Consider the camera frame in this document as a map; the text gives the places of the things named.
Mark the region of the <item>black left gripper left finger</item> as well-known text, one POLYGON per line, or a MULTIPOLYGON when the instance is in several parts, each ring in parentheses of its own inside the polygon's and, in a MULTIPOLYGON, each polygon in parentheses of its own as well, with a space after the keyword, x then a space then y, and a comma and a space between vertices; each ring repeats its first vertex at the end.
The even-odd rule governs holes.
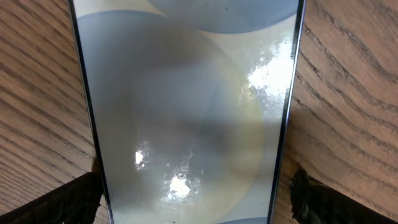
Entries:
POLYGON ((92 224, 102 194, 101 176, 88 172, 1 215, 1 224, 92 224))

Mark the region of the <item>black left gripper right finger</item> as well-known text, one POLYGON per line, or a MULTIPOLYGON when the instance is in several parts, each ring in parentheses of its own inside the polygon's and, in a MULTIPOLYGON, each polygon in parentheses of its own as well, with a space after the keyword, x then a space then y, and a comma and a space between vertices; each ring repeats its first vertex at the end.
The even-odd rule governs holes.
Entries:
POLYGON ((299 224, 397 224, 299 169, 290 181, 292 218, 299 224))

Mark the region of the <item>blue Samsung Galaxy smartphone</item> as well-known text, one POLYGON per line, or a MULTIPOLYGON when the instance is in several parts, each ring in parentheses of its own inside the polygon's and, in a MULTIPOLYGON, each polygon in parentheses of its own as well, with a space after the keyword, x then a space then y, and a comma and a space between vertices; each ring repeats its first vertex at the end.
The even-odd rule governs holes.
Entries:
POLYGON ((111 223, 270 223, 304 0, 68 3, 111 223))

